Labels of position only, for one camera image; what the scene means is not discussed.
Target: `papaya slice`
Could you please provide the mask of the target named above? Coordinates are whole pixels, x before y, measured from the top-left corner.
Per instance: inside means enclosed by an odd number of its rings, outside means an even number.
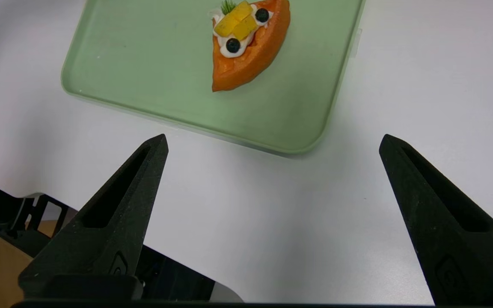
[[[213,92],[233,90],[251,82],[270,66],[284,42],[290,25],[288,0],[264,0],[253,4],[273,12],[273,16],[267,28],[260,27],[244,54],[237,58],[224,57],[220,53],[217,37],[213,36]]]

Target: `white tabletop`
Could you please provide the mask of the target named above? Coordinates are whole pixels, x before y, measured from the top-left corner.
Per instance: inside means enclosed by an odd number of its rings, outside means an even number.
[[[327,135],[296,157],[66,95],[60,69],[83,4],[0,1],[8,193],[79,209],[166,134],[145,244],[255,302],[432,303],[378,156],[385,133],[493,217],[493,0],[368,0]]]

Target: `light green plastic tray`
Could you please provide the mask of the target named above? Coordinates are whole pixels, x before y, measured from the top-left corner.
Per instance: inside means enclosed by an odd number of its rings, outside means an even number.
[[[290,27],[270,67],[213,93],[207,12],[219,4],[88,0],[63,88],[277,152],[310,150],[327,125],[364,0],[290,0]]]

